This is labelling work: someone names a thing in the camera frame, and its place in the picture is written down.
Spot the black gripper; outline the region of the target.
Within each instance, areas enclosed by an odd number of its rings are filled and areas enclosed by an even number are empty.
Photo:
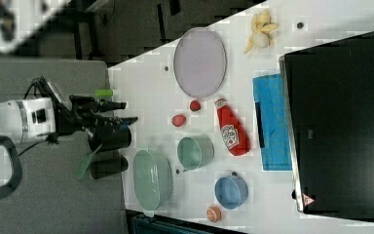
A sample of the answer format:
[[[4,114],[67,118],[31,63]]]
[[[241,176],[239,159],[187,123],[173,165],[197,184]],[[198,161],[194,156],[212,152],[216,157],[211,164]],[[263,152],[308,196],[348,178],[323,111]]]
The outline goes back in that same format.
[[[55,98],[56,133],[59,136],[69,136],[79,131],[94,133],[104,122],[107,127],[130,126],[138,120],[137,117],[108,117],[105,121],[100,115],[101,112],[125,109],[126,106],[125,102],[71,96],[70,107],[67,107],[65,101]]]

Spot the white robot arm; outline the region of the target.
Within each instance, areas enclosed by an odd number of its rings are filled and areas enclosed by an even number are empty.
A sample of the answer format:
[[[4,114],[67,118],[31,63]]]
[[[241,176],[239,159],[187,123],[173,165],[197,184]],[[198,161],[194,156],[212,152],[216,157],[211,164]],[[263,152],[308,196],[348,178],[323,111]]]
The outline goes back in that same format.
[[[67,107],[56,97],[0,102],[0,136],[14,143],[32,142],[50,136],[69,136],[75,132],[109,136],[121,126],[135,123],[137,117],[107,117],[103,112],[125,109],[125,102],[93,97],[70,97]]]

